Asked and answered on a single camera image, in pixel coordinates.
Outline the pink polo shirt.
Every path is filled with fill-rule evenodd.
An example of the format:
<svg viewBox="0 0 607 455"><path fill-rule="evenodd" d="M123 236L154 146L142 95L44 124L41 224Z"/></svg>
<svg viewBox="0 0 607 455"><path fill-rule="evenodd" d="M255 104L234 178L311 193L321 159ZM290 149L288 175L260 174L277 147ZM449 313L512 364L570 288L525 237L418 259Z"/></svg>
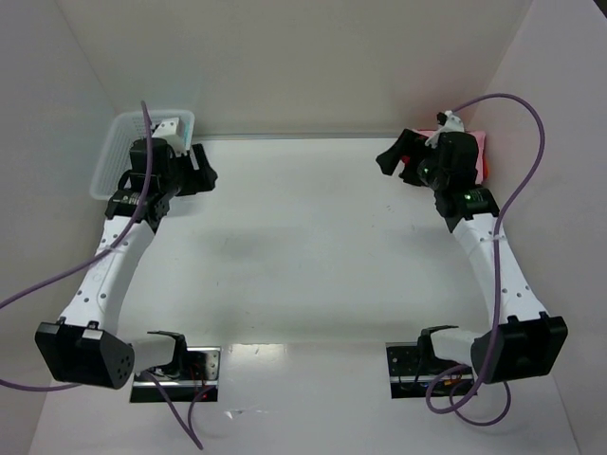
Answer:
<svg viewBox="0 0 607 455"><path fill-rule="evenodd" d="M417 169L423 185L438 191L467 188L483 182L482 147L474 134L443 133L437 147L427 147L427 151Z"/></svg>

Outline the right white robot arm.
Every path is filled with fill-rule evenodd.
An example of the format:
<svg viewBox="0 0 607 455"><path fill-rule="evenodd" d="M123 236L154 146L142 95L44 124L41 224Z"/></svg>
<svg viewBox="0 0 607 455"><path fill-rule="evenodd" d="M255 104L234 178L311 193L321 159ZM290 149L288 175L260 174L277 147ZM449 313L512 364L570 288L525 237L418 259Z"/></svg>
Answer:
<svg viewBox="0 0 607 455"><path fill-rule="evenodd" d="M423 355L473 369L486 384L551 372L568 328L530 288L509 245L491 191L477 181L479 147L466 132L429 138L404 130L376 162L385 175L433 192L435 207L463 248L485 299L490 328L474 333L443 325L421 332Z"/></svg>

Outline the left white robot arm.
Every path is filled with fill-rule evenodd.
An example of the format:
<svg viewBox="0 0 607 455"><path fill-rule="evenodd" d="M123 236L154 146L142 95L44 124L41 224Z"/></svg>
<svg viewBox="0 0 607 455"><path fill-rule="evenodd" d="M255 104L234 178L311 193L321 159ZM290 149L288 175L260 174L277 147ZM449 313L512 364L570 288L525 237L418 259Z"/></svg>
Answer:
<svg viewBox="0 0 607 455"><path fill-rule="evenodd" d="M202 145L177 155L162 138L138 139L131 167L109 198L98 251L72 301L54 322L43 322L35 343L53 378L65 383L122 388L129 377L160 370L177 378L188 369L186 338L154 330L118 337L120 311L139 260L175 197L212 191L217 173Z"/></svg>

